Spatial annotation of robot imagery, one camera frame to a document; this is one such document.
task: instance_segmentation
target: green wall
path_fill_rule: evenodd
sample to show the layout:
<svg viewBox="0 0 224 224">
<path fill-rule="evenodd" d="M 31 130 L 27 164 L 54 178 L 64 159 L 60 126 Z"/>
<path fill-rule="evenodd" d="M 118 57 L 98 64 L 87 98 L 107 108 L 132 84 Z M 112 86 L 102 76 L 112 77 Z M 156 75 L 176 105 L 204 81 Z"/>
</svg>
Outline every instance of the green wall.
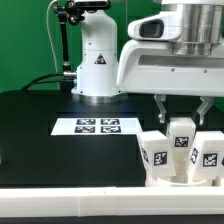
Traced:
<svg viewBox="0 0 224 224">
<path fill-rule="evenodd" d="M 54 73 L 54 62 L 46 29 L 46 11 L 51 0 L 2 0 L 0 23 L 0 92 L 17 90 L 32 79 Z M 107 11 L 118 24 L 118 55 L 128 40 L 127 24 L 135 19 L 156 14 L 158 4 L 150 0 L 113 2 Z M 51 10 L 50 29 L 61 70 L 61 40 L 58 19 Z M 81 62 L 80 25 L 68 27 L 70 57 L 74 70 Z M 56 89 L 56 84 L 33 89 Z"/>
</svg>

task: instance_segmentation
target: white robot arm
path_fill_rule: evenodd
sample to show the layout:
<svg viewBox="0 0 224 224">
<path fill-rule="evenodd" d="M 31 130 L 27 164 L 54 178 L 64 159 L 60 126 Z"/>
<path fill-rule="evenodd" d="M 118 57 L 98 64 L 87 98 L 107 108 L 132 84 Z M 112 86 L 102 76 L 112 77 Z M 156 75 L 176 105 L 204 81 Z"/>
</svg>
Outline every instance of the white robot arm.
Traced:
<svg viewBox="0 0 224 224">
<path fill-rule="evenodd" d="M 133 40 L 122 50 L 117 83 L 121 91 L 156 94 L 165 121 L 165 95 L 200 96 L 200 124 L 224 96 L 223 0 L 163 0 L 159 15 L 129 25 Z"/>
</svg>

